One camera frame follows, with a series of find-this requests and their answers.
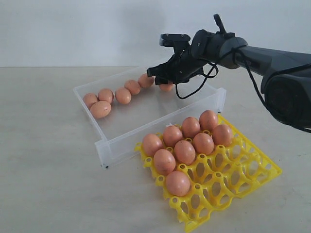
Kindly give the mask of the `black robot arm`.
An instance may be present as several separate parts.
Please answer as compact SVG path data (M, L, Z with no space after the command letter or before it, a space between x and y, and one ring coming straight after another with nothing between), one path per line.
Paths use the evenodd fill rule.
M258 74L261 84L255 91L268 112L279 122L304 132L311 130L311 56L252 47L234 33L199 30L193 38L182 34L162 34L160 45L172 47L173 56L165 63L147 69L155 83L187 83L203 75L206 79L218 74L219 67L243 67L249 76Z

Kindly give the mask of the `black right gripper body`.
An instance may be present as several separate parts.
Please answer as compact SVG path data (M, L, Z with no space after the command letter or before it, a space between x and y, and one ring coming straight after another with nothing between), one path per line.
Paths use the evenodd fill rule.
M193 73L206 64L206 59L194 57L192 47L188 47L181 54L172 56L168 61L167 78L174 84L186 83Z

